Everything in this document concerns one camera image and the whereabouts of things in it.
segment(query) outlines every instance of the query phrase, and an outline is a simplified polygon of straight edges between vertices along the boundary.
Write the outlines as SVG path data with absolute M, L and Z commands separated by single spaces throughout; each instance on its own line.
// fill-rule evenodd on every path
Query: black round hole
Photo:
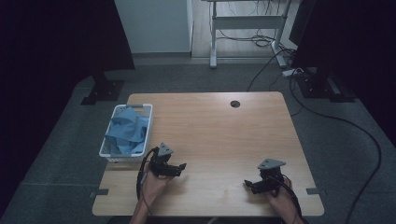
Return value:
M 241 103 L 239 103 L 239 101 L 231 101 L 230 105 L 233 108 L 238 108 L 241 105 Z

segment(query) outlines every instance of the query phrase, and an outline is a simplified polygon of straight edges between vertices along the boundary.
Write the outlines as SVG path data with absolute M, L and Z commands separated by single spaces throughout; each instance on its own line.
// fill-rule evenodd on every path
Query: folded cloth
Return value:
M 136 154 L 143 152 L 149 119 L 127 107 L 110 121 L 106 140 L 111 154 Z

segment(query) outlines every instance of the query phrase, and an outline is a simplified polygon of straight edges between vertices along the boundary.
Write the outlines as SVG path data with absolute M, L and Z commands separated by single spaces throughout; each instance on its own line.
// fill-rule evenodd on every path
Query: white plastic basket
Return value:
M 143 104 L 143 105 L 116 105 L 113 111 L 113 115 L 111 118 L 114 118 L 119 113 L 124 111 L 128 106 L 130 106 L 137 114 L 141 115 L 144 118 L 148 118 L 148 129 L 146 133 L 145 143 L 143 146 L 143 152 L 135 153 L 135 154 L 111 154 L 109 144 L 104 137 L 102 146 L 99 150 L 99 156 L 106 158 L 108 161 L 142 161 L 146 154 L 148 153 L 147 147 L 149 145 L 149 136 L 151 133 L 151 124 L 152 124 L 152 105 Z M 106 133 L 110 129 L 110 122 L 108 123 Z

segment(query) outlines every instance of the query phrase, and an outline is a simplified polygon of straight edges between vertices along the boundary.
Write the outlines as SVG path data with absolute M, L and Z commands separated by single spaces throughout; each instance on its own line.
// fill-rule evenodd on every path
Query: white wall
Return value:
M 115 0 L 132 53 L 191 52 L 191 0 Z

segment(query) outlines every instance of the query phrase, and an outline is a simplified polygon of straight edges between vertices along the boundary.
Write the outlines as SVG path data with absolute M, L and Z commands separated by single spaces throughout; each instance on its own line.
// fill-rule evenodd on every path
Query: desk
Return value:
M 286 1 L 285 8 L 281 16 L 233 16 L 233 17 L 218 17 L 216 11 L 217 2 L 231 2 L 231 1 L 249 1 L 249 0 L 202 0 L 213 3 L 212 14 L 212 43 L 210 46 L 210 67 L 217 67 L 217 53 L 216 53 L 216 31 L 217 30 L 231 30 L 231 29 L 277 29 L 275 40 L 271 43 L 271 49 L 276 56 L 277 62 L 281 68 L 286 68 L 287 65 L 282 55 L 279 53 L 280 38 L 282 37 L 285 28 L 286 19 L 288 18 L 291 0 Z
M 238 101 L 240 106 L 231 106 Z M 270 205 L 253 195 L 244 180 L 259 181 L 265 158 L 285 161 L 304 216 L 324 212 L 289 111 L 279 92 L 132 94 L 128 104 L 153 104 L 149 148 L 165 142 L 174 150 L 169 163 L 187 167 L 151 208 L 154 216 L 270 217 Z M 137 203 L 138 162 L 109 162 L 93 213 L 130 216 Z

